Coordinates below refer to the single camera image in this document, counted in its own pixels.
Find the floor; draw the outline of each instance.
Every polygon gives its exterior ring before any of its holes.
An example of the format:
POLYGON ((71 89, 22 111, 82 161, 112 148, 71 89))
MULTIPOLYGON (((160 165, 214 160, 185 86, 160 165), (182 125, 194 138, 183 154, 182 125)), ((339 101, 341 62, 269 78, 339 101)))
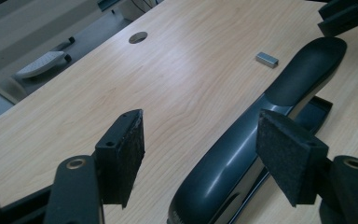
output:
MULTIPOLYGON (((63 40, 62 44, 55 48, 56 50, 67 52, 72 57, 71 62, 67 63, 65 60, 62 60, 61 63, 38 77, 21 79, 13 76, 13 78, 17 81, 16 84, 20 84, 27 95, 31 94, 130 23, 131 22, 125 20, 118 11, 116 13, 106 13, 85 30, 74 35, 76 40, 75 43, 71 44, 69 40, 63 40)), ((0 115, 12 106, 12 103, 0 96, 0 115)))

